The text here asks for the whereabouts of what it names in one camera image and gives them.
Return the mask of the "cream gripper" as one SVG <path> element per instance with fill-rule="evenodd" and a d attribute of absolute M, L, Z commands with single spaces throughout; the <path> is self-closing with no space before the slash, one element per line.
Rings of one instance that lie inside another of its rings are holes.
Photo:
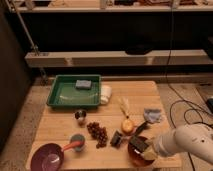
<path fill-rule="evenodd" d="M 153 138 L 147 139 L 145 143 L 148 145 L 148 147 L 142 152 L 141 156 L 147 161 L 156 160 L 158 154 L 155 152 L 153 147 Z"/>

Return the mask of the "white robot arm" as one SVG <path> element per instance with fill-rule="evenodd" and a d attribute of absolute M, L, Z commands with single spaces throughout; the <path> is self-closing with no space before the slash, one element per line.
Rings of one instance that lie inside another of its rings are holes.
<path fill-rule="evenodd" d="M 188 152 L 213 165 L 213 129 L 205 124 L 187 124 L 162 133 L 141 153 L 145 160 Z"/>

